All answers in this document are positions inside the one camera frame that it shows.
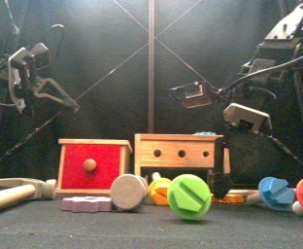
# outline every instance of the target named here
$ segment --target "wooden cylinder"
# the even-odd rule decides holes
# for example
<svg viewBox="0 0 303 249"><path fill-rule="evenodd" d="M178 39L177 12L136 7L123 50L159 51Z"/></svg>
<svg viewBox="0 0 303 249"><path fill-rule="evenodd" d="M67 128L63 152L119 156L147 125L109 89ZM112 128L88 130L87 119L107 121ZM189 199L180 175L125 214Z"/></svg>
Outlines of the wooden cylinder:
<svg viewBox="0 0 303 249"><path fill-rule="evenodd" d="M27 199L35 193L35 186L27 184L16 188L0 191L0 209Z"/></svg>

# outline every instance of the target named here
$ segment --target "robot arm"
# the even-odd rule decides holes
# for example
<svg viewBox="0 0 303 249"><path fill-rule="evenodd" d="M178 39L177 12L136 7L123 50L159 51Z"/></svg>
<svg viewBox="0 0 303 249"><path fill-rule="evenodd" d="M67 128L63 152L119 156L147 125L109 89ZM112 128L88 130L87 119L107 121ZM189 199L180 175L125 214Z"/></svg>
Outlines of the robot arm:
<svg viewBox="0 0 303 249"><path fill-rule="evenodd" d="M39 43L29 51L21 48L0 57L0 87L9 88L11 98L21 114L33 115L33 98L45 97L69 107L79 106L53 79L37 76L36 70L51 63L49 50Z"/></svg>

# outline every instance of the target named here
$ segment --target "purple foam piece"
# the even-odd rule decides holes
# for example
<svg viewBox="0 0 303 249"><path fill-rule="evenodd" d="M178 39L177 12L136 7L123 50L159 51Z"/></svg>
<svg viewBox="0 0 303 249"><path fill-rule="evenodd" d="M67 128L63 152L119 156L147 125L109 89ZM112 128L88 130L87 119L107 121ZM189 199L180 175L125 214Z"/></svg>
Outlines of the purple foam piece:
<svg viewBox="0 0 303 249"><path fill-rule="evenodd" d="M67 197L63 200L63 211L72 211L73 213L96 213L112 211L112 199L104 196L75 196Z"/></svg>

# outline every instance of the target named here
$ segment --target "blue plastic piece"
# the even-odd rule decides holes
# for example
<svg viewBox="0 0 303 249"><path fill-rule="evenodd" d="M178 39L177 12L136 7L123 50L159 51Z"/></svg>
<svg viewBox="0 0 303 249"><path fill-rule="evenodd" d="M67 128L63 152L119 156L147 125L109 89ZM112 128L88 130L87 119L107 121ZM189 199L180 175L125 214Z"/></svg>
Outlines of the blue plastic piece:
<svg viewBox="0 0 303 249"><path fill-rule="evenodd" d="M260 197L266 205L277 211L289 211L296 199L296 192L284 179L266 177L260 182Z"/></svg>
<svg viewBox="0 0 303 249"><path fill-rule="evenodd" d="M201 132L196 132L193 135L212 136L212 135L217 135L217 133L213 131L201 131Z"/></svg>

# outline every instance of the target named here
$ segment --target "orange toy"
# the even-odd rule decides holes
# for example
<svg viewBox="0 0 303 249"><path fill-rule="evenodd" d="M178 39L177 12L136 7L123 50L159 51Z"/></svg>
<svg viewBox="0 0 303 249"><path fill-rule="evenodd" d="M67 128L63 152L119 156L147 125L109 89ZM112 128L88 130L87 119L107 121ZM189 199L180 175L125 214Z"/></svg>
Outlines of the orange toy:
<svg viewBox="0 0 303 249"><path fill-rule="evenodd" d="M163 178L159 172L152 175L153 182L148 188L148 195L155 200L157 205L169 205L168 203L168 188L172 180Z"/></svg>

